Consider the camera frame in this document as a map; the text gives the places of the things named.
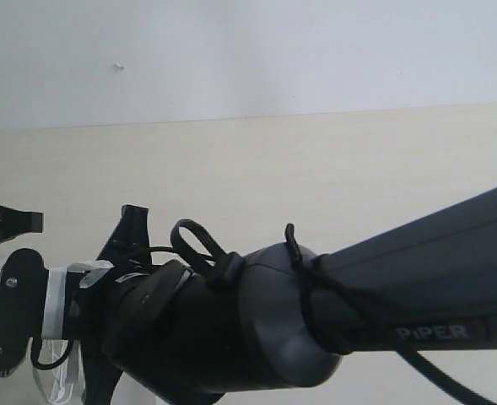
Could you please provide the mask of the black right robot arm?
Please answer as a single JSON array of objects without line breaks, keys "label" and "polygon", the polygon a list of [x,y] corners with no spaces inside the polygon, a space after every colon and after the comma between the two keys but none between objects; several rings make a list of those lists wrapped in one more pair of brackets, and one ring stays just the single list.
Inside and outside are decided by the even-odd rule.
[{"label": "black right robot arm", "polygon": [[175,258],[150,261],[113,235],[113,268],[73,291],[86,404],[122,374],[169,404],[318,386],[343,356],[392,351],[464,404],[486,398],[429,362],[430,350],[497,349],[497,187],[333,254],[284,240],[242,256],[190,219]]}]

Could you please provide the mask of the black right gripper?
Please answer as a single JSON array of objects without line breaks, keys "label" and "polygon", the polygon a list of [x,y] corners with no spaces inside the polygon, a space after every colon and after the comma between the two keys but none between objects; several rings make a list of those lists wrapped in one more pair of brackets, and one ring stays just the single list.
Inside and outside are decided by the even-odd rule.
[{"label": "black right gripper", "polygon": [[149,209],[124,205],[121,217],[98,260],[68,266],[63,336],[80,341],[84,366],[85,405],[110,405],[121,379],[121,367],[160,367],[164,339],[150,328],[126,341],[111,359],[102,352],[111,329],[121,324],[128,295],[164,267],[150,264]]}]

